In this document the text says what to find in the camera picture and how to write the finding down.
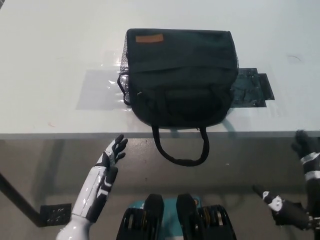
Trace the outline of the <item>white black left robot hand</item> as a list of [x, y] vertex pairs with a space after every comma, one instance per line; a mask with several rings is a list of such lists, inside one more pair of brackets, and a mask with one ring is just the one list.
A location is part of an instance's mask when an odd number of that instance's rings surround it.
[[120, 134], [102, 152], [84, 181], [72, 209], [73, 216], [87, 219], [90, 223], [98, 220], [118, 174], [116, 164], [126, 155], [127, 143], [128, 139]]

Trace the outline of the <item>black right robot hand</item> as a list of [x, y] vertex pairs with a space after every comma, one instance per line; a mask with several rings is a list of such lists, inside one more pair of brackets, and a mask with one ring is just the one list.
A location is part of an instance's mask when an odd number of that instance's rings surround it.
[[307, 206], [286, 200], [261, 185], [253, 191], [270, 208], [277, 225], [292, 225], [300, 230], [320, 231], [320, 139], [298, 130], [291, 145], [302, 166], [307, 194]]

